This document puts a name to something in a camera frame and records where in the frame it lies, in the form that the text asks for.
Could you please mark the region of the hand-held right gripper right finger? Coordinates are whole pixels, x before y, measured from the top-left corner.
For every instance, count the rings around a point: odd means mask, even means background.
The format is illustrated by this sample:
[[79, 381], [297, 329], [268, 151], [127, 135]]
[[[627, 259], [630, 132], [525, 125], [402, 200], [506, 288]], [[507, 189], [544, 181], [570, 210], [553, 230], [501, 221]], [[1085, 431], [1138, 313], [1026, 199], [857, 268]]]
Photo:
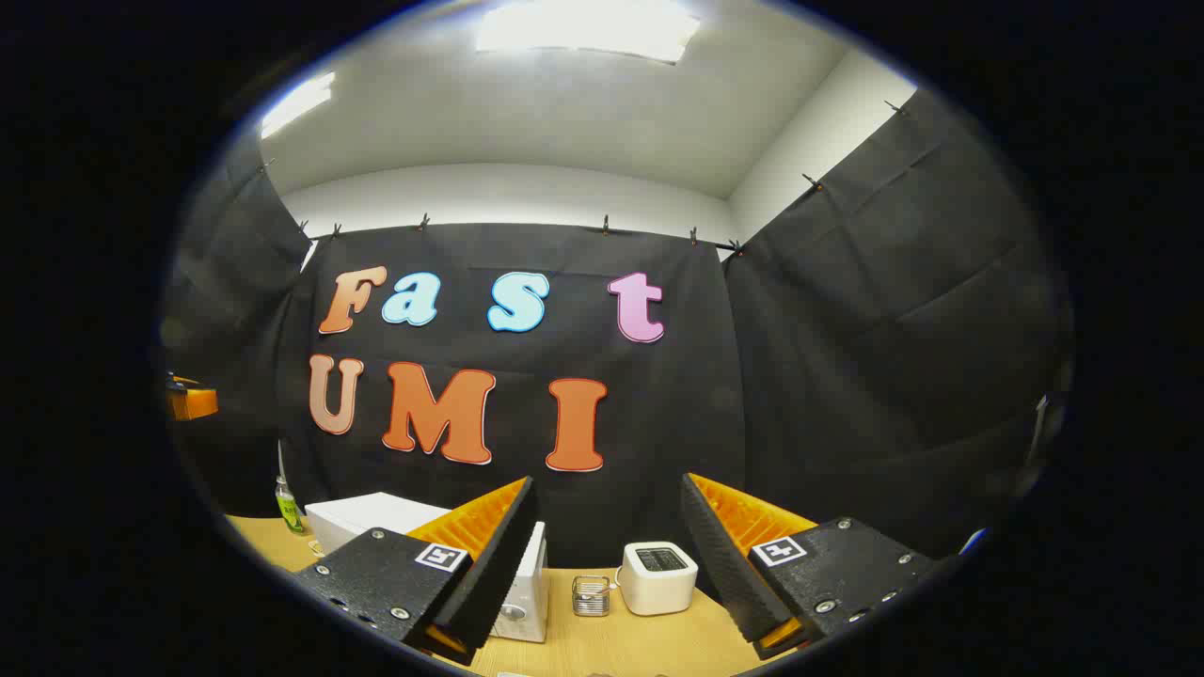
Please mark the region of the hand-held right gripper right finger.
[[942, 564], [854, 518], [814, 523], [697, 473], [681, 477], [681, 514], [722, 608], [762, 660], [868, 622]]

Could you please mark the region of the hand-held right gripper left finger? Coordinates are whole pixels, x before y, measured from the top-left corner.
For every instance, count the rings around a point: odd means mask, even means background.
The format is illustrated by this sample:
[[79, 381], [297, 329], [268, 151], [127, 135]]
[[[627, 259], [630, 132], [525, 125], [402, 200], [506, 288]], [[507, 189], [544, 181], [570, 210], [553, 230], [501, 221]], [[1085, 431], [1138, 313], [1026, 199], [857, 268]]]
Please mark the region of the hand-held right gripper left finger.
[[515, 581], [537, 512], [535, 479], [521, 477], [407, 534], [367, 528], [293, 581], [388, 641], [468, 666]]

